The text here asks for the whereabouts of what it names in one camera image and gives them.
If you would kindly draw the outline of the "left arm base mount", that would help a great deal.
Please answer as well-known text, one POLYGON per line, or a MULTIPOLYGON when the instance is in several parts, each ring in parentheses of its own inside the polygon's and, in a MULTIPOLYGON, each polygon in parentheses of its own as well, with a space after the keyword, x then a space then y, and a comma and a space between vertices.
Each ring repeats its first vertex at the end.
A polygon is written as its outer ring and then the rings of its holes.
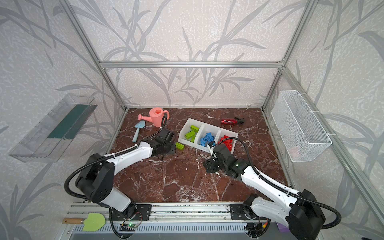
POLYGON ((110 219, 113 221, 133 220, 148 221, 152 210, 151 204, 130 204, 126 210, 119 212, 112 208, 110 219))

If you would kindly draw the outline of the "blue lego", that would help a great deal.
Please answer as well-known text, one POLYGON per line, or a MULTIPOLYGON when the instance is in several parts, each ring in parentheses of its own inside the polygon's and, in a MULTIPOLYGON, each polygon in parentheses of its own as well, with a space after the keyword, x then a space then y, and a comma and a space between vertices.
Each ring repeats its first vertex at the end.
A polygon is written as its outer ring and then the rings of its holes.
POLYGON ((207 133, 204 138, 207 138, 210 140, 210 142, 215 140, 215 137, 212 135, 212 133, 207 133))
POLYGON ((203 147, 206 147, 209 142, 210 142, 210 140, 207 139, 207 138, 200 139, 200 145, 203 146, 203 147))

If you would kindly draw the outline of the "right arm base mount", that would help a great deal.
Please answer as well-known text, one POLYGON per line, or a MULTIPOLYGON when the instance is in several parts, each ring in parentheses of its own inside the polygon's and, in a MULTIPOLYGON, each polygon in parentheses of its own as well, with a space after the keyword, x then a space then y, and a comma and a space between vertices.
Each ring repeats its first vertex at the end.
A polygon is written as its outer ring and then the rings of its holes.
POLYGON ((231 220, 254 220, 256 215, 249 206, 243 204, 230 204, 227 211, 231 215, 231 220))

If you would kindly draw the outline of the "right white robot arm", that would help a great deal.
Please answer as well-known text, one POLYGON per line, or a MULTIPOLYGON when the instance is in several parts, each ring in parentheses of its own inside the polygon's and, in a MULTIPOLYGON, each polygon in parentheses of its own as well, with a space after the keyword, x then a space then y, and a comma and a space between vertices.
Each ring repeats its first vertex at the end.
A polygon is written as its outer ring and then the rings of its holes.
POLYGON ((247 159, 237 159, 224 144, 229 140, 231 138, 206 144, 211 158, 204 161, 204 167, 208 173, 223 171, 227 176, 268 197, 265 200, 252 195, 244 202, 244 211, 249 219, 265 217, 280 223, 288 227, 298 240, 315 240, 321 230, 334 228, 341 222, 341 213, 318 202, 310 191, 299 192, 258 170, 248 151, 247 159))

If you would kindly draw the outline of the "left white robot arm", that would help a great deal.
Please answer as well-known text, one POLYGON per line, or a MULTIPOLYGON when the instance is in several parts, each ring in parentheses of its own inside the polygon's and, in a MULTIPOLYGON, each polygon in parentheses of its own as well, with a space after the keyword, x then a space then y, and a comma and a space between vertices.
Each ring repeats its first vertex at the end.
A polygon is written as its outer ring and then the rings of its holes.
POLYGON ((130 218, 136 213, 136 204, 114 187, 114 177, 127 167, 151 157, 173 154, 176 143, 174 133, 166 128, 169 113, 161 120, 161 128, 138 144, 123 151, 101 156, 93 154, 87 163, 71 173, 64 189, 72 197, 89 200, 102 207, 115 210, 130 218))

